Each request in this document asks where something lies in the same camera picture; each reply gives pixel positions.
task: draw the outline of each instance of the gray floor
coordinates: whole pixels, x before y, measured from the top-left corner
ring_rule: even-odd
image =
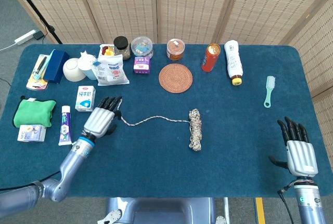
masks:
[[[14,43],[14,39],[36,29],[24,9],[16,0],[0,0],[2,7],[0,13],[0,49]],[[0,51],[0,78],[12,82],[19,57],[24,48],[33,43],[41,43],[34,39],[11,49]],[[3,112],[9,86],[0,81],[0,117]],[[217,213],[223,215],[221,200],[216,200]],[[295,224],[300,223],[295,199],[287,199],[294,217]],[[327,223],[333,223],[333,196],[323,198],[326,209]],[[254,199],[231,198],[229,199],[230,219],[232,224],[255,223]],[[52,203],[41,200],[36,208],[12,217],[7,217],[0,222],[3,224],[35,224],[35,223],[97,223],[104,217],[106,199],[104,198],[68,198],[61,203]],[[290,223],[288,214],[281,200],[278,198],[264,199],[264,210],[267,224]]]

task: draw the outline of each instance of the purple box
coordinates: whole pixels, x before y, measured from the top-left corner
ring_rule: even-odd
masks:
[[[134,73],[149,74],[150,73],[150,58],[146,57],[134,57]]]

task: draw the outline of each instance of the robotic arm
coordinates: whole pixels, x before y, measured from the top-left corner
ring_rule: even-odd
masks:
[[[114,117],[121,118],[121,112],[115,110],[121,97],[104,98],[84,124],[82,135],[73,145],[60,165],[61,180],[48,178],[35,181],[30,186],[0,194],[0,219],[33,208],[40,198],[61,202],[67,196],[72,179],[83,161],[95,146],[95,140],[110,135],[116,129],[111,125]]]
[[[271,155],[268,158],[274,165],[288,169],[296,177],[296,180],[277,191],[277,193],[284,201],[283,193],[293,186],[296,191],[302,224],[325,224],[318,185],[313,180],[313,177],[318,174],[313,146],[309,142],[308,133],[303,125],[296,124],[287,117],[285,117],[285,120],[287,126],[281,120],[277,122],[281,127],[288,162],[277,161]]]

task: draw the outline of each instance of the white bag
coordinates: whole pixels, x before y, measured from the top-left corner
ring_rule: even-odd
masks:
[[[129,84],[126,74],[123,70],[123,56],[100,55],[97,62],[92,64],[98,85],[124,85]]]

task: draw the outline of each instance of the yellow bottle cap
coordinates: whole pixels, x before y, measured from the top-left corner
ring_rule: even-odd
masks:
[[[241,78],[236,77],[232,80],[233,85],[241,85]]]

